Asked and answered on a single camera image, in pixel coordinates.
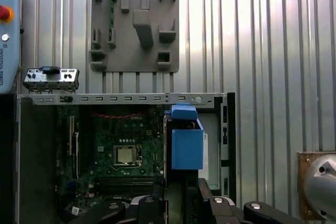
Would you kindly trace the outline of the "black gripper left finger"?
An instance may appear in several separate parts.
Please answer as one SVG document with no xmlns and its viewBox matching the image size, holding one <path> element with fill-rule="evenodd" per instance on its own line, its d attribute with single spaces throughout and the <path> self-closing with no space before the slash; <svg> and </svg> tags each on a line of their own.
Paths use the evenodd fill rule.
<svg viewBox="0 0 336 224">
<path fill-rule="evenodd" d="M 73 215 L 69 223 L 185 223 L 185 176 L 171 175 L 168 180 L 136 178 L 152 189 L 138 193 L 132 199 L 102 197 L 88 210 Z"/>
</svg>

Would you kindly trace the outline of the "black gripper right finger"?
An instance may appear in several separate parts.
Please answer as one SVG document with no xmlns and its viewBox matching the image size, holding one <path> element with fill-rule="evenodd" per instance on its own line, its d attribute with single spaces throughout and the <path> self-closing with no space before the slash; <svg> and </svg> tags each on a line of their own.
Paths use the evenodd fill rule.
<svg viewBox="0 0 336 224">
<path fill-rule="evenodd" d="M 230 198 L 214 196 L 205 179 L 187 175 L 185 223 L 302 223 L 302 221 L 260 201 L 250 201 L 240 209 Z"/>
</svg>

